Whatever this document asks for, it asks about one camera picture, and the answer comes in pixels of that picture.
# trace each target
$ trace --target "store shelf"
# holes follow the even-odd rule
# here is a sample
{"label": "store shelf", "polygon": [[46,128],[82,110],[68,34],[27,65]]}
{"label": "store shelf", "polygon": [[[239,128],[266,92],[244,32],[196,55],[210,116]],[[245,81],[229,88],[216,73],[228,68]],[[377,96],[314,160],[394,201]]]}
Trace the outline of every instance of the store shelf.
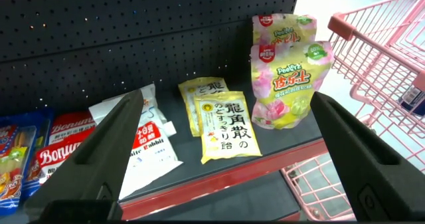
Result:
{"label": "store shelf", "polygon": [[[239,74],[226,82],[230,90],[244,92],[251,113],[255,97],[249,74]],[[185,105],[177,87],[157,93],[157,101],[160,110],[176,127],[177,134],[170,141],[184,164],[123,199],[124,219],[135,219],[170,205],[182,204],[199,195],[220,191],[325,152],[321,133],[310,113],[290,130],[265,130],[253,124],[262,157],[212,160],[202,165],[201,139],[190,133]]]}
{"label": "store shelf", "polygon": [[250,18],[293,13],[296,0],[0,0],[0,114],[48,106],[86,110],[102,100],[155,83],[159,108],[173,121],[170,138],[184,162],[122,200],[123,219],[278,171],[326,151],[313,114],[291,130],[254,125],[262,157],[201,164],[177,85],[200,76],[224,77],[244,91],[249,111]]}
{"label": "store shelf", "polygon": [[300,207],[281,173],[274,172],[141,220],[298,221],[299,211]]}

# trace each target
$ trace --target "red snack package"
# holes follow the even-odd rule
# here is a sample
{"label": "red snack package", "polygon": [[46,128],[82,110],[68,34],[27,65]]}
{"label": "red snack package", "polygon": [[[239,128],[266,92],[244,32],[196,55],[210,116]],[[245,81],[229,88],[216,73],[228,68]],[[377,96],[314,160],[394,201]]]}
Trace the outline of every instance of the red snack package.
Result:
{"label": "red snack package", "polygon": [[94,128],[70,135],[63,141],[49,145],[36,153],[40,165],[40,184],[43,184],[71,153],[93,132]]}
{"label": "red snack package", "polygon": [[65,137],[85,131],[95,125],[89,111],[63,114],[54,120],[48,144],[61,142]]}

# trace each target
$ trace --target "black pegboard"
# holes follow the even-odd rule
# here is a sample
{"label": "black pegboard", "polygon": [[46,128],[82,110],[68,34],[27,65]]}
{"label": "black pegboard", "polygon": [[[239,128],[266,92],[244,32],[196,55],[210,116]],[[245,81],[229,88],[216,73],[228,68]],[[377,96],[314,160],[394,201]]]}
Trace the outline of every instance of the black pegboard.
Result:
{"label": "black pegboard", "polygon": [[295,4],[0,0],[0,114],[81,109],[152,82],[161,90],[228,76],[248,64],[251,16],[292,13]]}

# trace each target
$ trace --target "shopping cart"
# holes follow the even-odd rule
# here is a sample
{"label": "shopping cart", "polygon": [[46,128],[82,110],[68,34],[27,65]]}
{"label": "shopping cart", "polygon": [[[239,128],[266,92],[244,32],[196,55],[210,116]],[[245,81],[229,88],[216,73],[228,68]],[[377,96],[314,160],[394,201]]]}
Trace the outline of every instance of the shopping cart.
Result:
{"label": "shopping cart", "polygon": [[[384,0],[335,14],[328,27],[333,68],[363,103],[356,117],[425,172],[425,0]],[[329,154],[282,173],[308,219],[355,218]]]}

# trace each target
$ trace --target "snack package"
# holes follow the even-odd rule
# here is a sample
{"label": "snack package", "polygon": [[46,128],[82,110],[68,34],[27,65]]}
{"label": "snack package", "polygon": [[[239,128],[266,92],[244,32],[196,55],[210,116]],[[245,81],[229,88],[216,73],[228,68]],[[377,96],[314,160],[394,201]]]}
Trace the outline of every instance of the snack package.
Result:
{"label": "snack package", "polygon": [[308,115],[334,61],[327,41],[251,48],[252,122],[267,129],[293,128]]}
{"label": "snack package", "polygon": [[31,152],[30,164],[23,182],[21,201],[28,199],[40,187],[39,174],[41,169],[35,154],[38,150],[48,145],[48,134],[54,118],[54,112],[51,108],[44,108],[39,110],[38,113],[42,116],[42,122],[37,130],[37,139]]}
{"label": "snack package", "polygon": [[243,92],[195,97],[203,156],[201,163],[237,156],[261,156]]}
{"label": "snack package", "polygon": [[317,21],[309,15],[273,14],[252,18],[254,45],[313,42]]}
{"label": "snack package", "polygon": [[[155,98],[155,85],[150,84],[140,88],[141,93],[143,94],[144,107],[143,112],[145,112],[150,106],[155,107],[156,113],[158,114],[158,118],[164,124],[164,130],[167,137],[170,137],[176,134],[176,130],[172,122],[167,122],[164,114],[158,109],[158,103]],[[115,96],[113,98],[106,99],[101,103],[89,107],[89,111],[92,114],[92,117],[96,124],[99,124],[106,115],[112,110],[112,108],[126,95],[121,94],[119,96]]]}
{"label": "snack package", "polygon": [[60,142],[71,134],[85,131],[95,125],[96,123],[88,111],[63,114],[54,120],[48,144]]}
{"label": "snack package", "polygon": [[223,78],[216,77],[195,78],[179,84],[179,90],[186,104],[186,112],[189,118],[192,136],[199,137],[201,134],[199,132],[194,97],[226,92],[228,91],[226,82]]}
{"label": "snack package", "polygon": [[0,118],[0,215],[18,208],[41,117],[35,112]]}
{"label": "snack package", "polygon": [[[166,127],[155,107],[155,96],[151,93],[151,89],[142,88],[141,92],[143,92],[145,104],[119,199],[143,188],[183,163],[177,159],[173,146],[168,140]],[[89,107],[95,122],[100,123],[121,98],[122,96],[119,96]]]}
{"label": "snack package", "polygon": [[62,141],[39,150],[35,157],[40,165],[39,183],[43,184],[56,171],[59,166],[71,155],[76,148],[94,131],[91,127],[83,132],[71,134]]}

